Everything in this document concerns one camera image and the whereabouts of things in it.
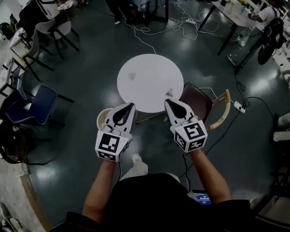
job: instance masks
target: white pillar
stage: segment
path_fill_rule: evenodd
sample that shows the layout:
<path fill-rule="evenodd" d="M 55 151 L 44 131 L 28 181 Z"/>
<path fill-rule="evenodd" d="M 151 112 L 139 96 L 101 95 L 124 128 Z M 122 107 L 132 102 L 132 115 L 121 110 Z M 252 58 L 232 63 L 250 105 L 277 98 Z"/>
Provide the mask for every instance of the white pillar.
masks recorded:
<path fill-rule="evenodd" d="M 21 12 L 22 7 L 18 0 L 4 0 L 4 2 L 9 7 L 15 19 L 19 21 L 19 13 Z"/>

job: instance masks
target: black shirt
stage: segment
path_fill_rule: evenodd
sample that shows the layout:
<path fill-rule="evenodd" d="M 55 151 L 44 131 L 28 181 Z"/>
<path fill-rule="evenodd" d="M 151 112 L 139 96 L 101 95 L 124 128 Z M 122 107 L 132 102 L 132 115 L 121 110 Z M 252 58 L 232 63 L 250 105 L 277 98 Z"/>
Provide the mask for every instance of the black shirt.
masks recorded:
<path fill-rule="evenodd" d="M 148 174 L 119 181 L 101 225 L 69 212 L 54 231 L 249 231 L 247 200 L 201 205 L 169 174 Z"/>

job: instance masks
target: wooden floor edge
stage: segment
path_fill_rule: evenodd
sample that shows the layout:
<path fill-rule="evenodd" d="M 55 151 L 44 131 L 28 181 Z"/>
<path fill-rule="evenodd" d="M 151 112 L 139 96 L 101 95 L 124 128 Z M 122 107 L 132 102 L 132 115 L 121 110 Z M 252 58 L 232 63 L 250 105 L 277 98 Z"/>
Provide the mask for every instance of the wooden floor edge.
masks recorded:
<path fill-rule="evenodd" d="M 48 232 L 52 228 L 52 226 L 45 217 L 44 213 L 42 212 L 42 209 L 40 208 L 39 203 L 35 198 L 29 175 L 23 175 L 20 177 L 20 179 L 23 188 L 25 190 L 26 197 L 29 200 L 29 203 L 31 205 L 31 208 L 33 209 L 34 214 L 36 215 L 38 221 L 41 223 L 42 227 Z"/>

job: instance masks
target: brown chair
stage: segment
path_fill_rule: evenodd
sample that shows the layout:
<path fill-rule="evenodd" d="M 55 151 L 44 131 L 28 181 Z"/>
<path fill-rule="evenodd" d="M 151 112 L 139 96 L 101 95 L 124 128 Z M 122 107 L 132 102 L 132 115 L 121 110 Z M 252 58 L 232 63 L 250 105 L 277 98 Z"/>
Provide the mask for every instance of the brown chair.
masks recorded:
<path fill-rule="evenodd" d="M 206 126 L 206 130 L 212 131 L 220 126 L 226 117 L 229 114 L 230 106 L 231 106 L 231 99 L 229 90 L 226 89 L 226 92 L 214 99 L 213 101 L 204 94 L 199 88 L 195 87 L 192 83 L 186 83 L 184 86 L 183 93 L 179 100 L 188 104 L 194 114 L 198 117 L 199 120 L 202 120 L 204 123 L 212 110 L 213 105 L 215 105 L 221 99 L 226 100 L 226 108 L 222 117 L 212 125 Z"/>

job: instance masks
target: hand-held gripper device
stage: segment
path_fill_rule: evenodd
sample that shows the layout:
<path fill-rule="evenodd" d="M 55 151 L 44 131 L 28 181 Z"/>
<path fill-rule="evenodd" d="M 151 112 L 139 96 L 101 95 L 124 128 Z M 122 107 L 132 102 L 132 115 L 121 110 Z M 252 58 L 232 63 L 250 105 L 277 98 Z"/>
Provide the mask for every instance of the hand-held gripper device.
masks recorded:
<path fill-rule="evenodd" d="M 185 152 L 203 147 L 207 132 L 190 106 L 178 100 L 166 99 L 164 107 L 172 125 L 170 130 L 174 134 L 174 141 Z M 98 157 L 119 161 L 132 140 L 130 130 L 134 113 L 133 103 L 122 104 L 108 113 L 97 135 L 95 150 Z"/>

